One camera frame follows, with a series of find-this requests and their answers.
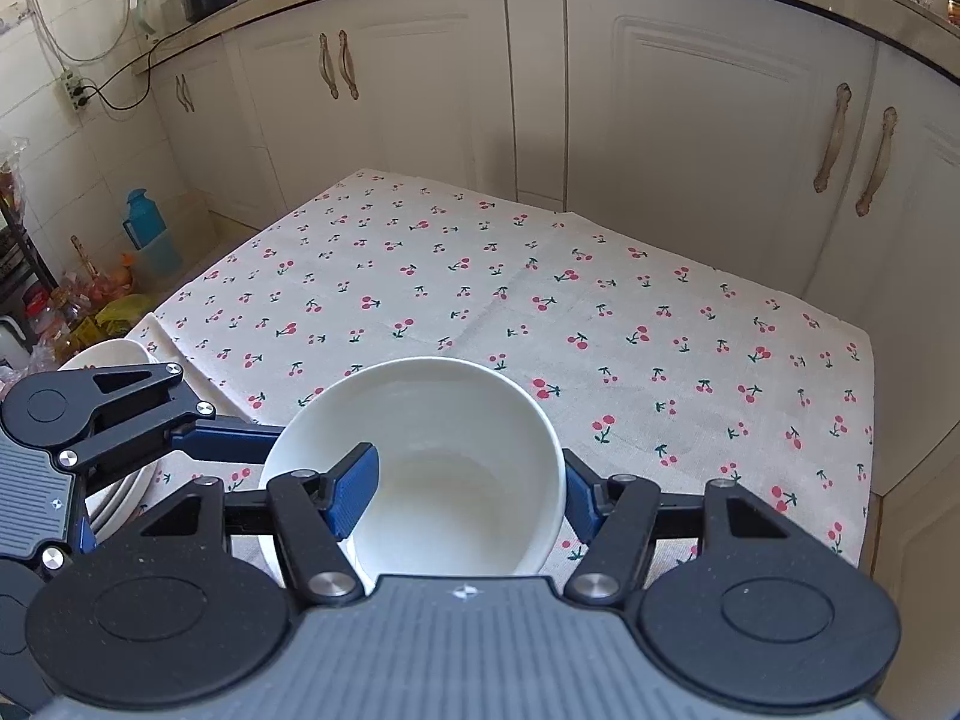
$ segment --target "bowl rim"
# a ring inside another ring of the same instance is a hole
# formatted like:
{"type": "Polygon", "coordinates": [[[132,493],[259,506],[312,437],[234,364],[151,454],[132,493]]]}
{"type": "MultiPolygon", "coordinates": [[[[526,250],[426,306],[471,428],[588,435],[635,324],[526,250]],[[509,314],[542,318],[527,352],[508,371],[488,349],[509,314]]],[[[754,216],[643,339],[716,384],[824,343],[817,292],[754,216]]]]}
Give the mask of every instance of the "bowl rim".
{"type": "MultiPolygon", "coordinates": [[[[557,540],[557,536],[560,533],[560,527],[563,526],[563,513],[565,512],[566,507],[566,464],[563,460],[563,448],[560,447],[560,439],[557,437],[557,431],[554,430],[553,424],[550,422],[550,419],[544,413],[544,409],[541,408],[533,396],[529,392],[525,391],[517,382],[512,379],[507,378],[502,373],[496,370],[491,370],[486,367],[486,365],[481,365],[478,362],[472,362],[472,360],[464,360],[459,357],[439,357],[437,355],[424,355],[424,356],[414,356],[414,357],[400,357],[395,360],[385,360],[384,362],[378,362],[375,365],[370,365],[369,367],[363,368],[356,373],[350,375],[349,377],[344,376],[339,381],[335,382],[328,388],[326,388],[321,395],[327,395],[329,392],[334,391],[338,386],[341,386],[345,382],[355,382],[358,381],[361,377],[365,377],[371,374],[372,371],[379,370],[380,368],[385,367],[395,367],[396,365],[409,365],[411,362],[427,362],[428,364],[433,364],[434,362],[441,362],[444,365],[460,365],[461,367],[469,367],[474,370],[483,371],[486,375],[493,376],[493,378],[498,379],[501,383],[510,386],[511,389],[518,392],[520,396],[527,402],[528,405],[533,407],[533,413],[538,418],[539,422],[546,429],[546,433],[550,439],[550,442],[553,445],[554,454],[557,458],[557,488],[559,494],[554,503],[554,511],[552,512],[551,523],[552,527],[550,531],[553,533],[550,542],[547,543],[544,540],[543,545],[530,544],[527,547],[526,552],[523,553],[523,556],[520,558],[520,561],[517,562],[517,569],[514,571],[512,576],[529,576],[536,575],[541,573],[542,567],[546,563],[547,558],[550,555],[550,552],[553,551],[554,543],[557,540]]],[[[315,398],[311,401],[305,408],[303,408],[293,419],[287,423],[286,427],[283,429],[283,432],[280,434],[280,437],[277,439],[277,442],[274,444],[274,447],[271,448],[270,453],[267,455],[267,460],[263,464],[263,469],[260,474],[260,481],[258,488],[260,490],[265,490],[267,487],[267,482],[272,479],[272,476],[267,474],[267,466],[270,463],[270,456],[274,453],[275,447],[280,444],[283,440],[283,434],[287,432],[291,427],[295,427],[298,420],[309,419],[310,409],[314,403],[320,402],[320,397],[315,398]]],[[[274,538],[272,536],[258,536],[260,542],[260,550],[263,554],[264,562],[267,563],[267,567],[270,569],[270,573],[281,585],[283,584],[283,579],[280,574],[280,562],[277,560],[277,549],[274,546],[274,538]]],[[[347,538],[344,541],[344,544],[347,544],[349,548],[349,543],[352,542],[352,536],[347,538]]],[[[364,572],[357,571],[358,576],[365,580],[365,584],[371,584],[368,581],[368,578],[364,575],[364,572]]]]}

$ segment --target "stack of white plates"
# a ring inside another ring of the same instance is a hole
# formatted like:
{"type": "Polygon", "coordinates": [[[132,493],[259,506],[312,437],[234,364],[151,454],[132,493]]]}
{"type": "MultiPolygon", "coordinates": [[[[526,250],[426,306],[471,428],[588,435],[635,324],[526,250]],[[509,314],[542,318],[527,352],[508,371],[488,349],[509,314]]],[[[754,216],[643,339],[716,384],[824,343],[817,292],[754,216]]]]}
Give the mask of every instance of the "stack of white plates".
{"type": "MultiPolygon", "coordinates": [[[[80,352],[61,370],[76,370],[82,367],[111,367],[112,365],[142,365],[156,362],[143,346],[128,338],[114,338],[103,341],[80,352]]],[[[86,500],[86,510],[90,525],[97,541],[103,541],[112,535],[121,525],[130,519],[136,507],[143,499],[147,486],[157,469],[153,461],[140,471],[132,473],[126,479],[115,482],[99,493],[93,493],[86,500]]]]}

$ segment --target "ribbed gray panel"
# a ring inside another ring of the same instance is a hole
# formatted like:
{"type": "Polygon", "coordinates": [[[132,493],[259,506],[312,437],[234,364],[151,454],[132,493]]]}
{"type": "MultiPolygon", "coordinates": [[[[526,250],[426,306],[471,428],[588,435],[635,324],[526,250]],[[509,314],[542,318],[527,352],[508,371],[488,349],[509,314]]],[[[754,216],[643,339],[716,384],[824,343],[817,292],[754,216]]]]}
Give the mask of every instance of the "ribbed gray panel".
{"type": "Polygon", "coordinates": [[[71,485],[49,453],[0,430],[0,557],[25,559],[45,541],[64,541],[71,485]]]}
{"type": "MultiPolygon", "coordinates": [[[[464,600],[463,581],[389,577],[355,607],[313,610],[269,668],[193,707],[109,712],[58,699],[37,720],[756,717],[677,688],[648,664],[616,615],[570,607],[545,579],[466,584],[479,592],[464,600]]],[[[816,717],[884,715],[854,704],[816,717]]]]}

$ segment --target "red lid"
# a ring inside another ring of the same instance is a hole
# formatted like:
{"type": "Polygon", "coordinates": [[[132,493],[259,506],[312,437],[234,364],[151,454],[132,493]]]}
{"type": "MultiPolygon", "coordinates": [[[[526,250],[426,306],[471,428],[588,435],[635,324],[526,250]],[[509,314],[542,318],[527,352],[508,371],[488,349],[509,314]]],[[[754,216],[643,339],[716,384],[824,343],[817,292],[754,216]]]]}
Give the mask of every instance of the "red lid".
{"type": "Polygon", "coordinates": [[[36,298],[34,298],[33,300],[30,301],[30,305],[27,306],[27,309],[26,309],[26,311],[27,311],[27,316],[28,316],[28,317],[35,317],[37,314],[39,314],[41,311],[43,311],[43,307],[44,307],[46,304],[47,304],[47,296],[46,296],[46,295],[37,295],[36,298]]]}

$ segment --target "wall socket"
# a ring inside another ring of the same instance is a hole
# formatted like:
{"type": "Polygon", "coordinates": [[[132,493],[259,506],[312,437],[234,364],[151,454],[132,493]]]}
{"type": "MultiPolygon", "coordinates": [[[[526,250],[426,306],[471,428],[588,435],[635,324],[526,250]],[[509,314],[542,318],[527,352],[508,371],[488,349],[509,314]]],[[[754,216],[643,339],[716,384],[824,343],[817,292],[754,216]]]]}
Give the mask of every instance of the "wall socket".
{"type": "Polygon", "coordinates": [[[64,87],[66,97],[70,100],[70,104],[73,105],[73,109],[75,111],[85,109],[86,105],[90,102],[88,90],[83,89],[85,81],[83,81],[77,73],[74,73],[74,71],[64,70],[59,76],[59,82],[61,86],[64,87]]]}

